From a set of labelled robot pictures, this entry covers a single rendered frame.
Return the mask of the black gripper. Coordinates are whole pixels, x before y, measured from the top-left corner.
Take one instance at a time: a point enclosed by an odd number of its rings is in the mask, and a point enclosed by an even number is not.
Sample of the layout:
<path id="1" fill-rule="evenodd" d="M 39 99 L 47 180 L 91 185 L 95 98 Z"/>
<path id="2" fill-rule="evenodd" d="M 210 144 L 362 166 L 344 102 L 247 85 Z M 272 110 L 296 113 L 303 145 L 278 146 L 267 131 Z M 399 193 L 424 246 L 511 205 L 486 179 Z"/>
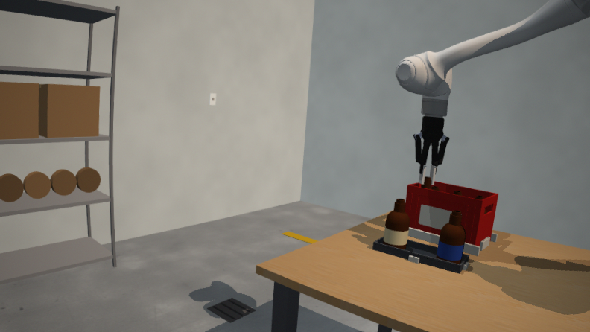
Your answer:
<path id="1" fill-rule="evenodd" d="M 435 128 L 439 127 L 439 128 Z M 434 185 L 435 175 L 437 166 L 443 163 L 443 157 L 445 154 L 446 145 L 449 141 L 449 137 L 446 137 L 443 133 L 444 118 L 428 117 L 423 116 L 422 118 L 422 129 L 420 133 L 414 134 L 416 146 L 416 162 L 420 163 L 419 169 L 419 183 L 424 185 L 425 181 L 425 170 L 426 162 L 428 157 L 429 147 L 432 146 L 431 156 L 431 170 L 430 178 L 431 184 Z M 421 138 L 423 137 L 423 149 Z M 439 140 L 441 139 L 440 148 L 438 152 Z M 435 161 L 435 162 L 434 162 Z"/>

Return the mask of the red crate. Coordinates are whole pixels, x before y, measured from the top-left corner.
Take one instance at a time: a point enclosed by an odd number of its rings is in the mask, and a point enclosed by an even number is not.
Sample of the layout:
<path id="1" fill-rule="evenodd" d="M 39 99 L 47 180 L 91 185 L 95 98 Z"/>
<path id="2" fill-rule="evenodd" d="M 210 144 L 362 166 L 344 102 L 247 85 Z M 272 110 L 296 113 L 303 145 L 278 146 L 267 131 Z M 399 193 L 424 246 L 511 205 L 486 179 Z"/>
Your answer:
<path id="1" fill-rule="evenodd" d="M 461 225 L 466 231 L 465 243 L 480 246 L 486 237 L 491 240 L 495 212 L 487 191 L 435 181 L 431 188 L 437 186 L 440 191 L 421 188 L 421 185 L 407 185 L 405 212 L 410 218 L 411 228 L 440 235 L 441 228 L 449 223 L 450 213 L 458 210 L 462 215 Z M 454 191 L 461 191 L 462 196 L 453 194 Z M 477 195 L 484 198 L 475 199 Z"/>

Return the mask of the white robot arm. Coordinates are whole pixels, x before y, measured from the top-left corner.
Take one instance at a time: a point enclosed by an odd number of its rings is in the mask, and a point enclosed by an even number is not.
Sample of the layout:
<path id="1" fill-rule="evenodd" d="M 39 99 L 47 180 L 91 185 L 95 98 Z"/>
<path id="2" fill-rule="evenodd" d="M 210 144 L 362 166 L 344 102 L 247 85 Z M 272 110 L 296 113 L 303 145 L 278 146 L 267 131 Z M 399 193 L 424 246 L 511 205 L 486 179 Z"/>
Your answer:
<path id="1" fill-rule="evenodd" d="M 402 88 L 422 95 L 422 114 L 442 118 L 447 116 L 454 66 L 474 57 L 518 45 L 589 17 L 590 0 L 550 0 L 531 16 L 509 27 L 453 45 L 440 52 L 427 51 L 414 57 L 406 57 L 396 66 L 396 77 Z"/>

